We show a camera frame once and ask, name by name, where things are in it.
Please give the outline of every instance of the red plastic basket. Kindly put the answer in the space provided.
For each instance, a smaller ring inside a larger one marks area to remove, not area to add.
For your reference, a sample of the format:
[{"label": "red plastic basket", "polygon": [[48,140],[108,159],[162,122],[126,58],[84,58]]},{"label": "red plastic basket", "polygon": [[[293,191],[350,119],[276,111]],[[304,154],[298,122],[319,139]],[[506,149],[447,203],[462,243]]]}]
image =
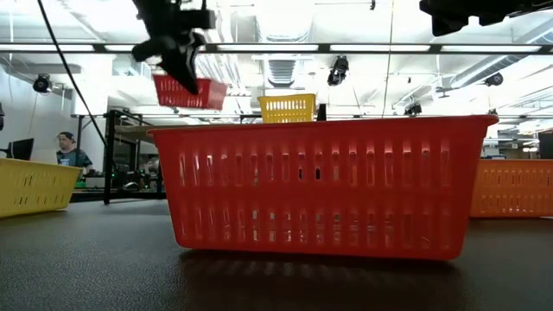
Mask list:
[{"label": "red plastic basket", "polygon": [[154,74],[157,100],[167,107],[222,110],[226,85],[211,79],[198,79],[198,95],[193,95],[167,74]]},{"label": "red plastic basket", "polygon": [[493,116],[153,130],[177,243],[451,259]]}]

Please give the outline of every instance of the black table surface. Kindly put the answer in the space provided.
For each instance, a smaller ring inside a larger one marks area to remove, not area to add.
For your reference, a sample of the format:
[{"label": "black table surface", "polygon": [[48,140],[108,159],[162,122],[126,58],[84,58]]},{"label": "black table surface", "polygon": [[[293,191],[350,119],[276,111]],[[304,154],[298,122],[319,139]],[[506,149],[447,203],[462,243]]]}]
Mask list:
[{"label": "black table surface", "polygon": [[0,310],[553,310],[553,219],[473,220],[450,262],[190,251],[165,201],[0,219]]}]

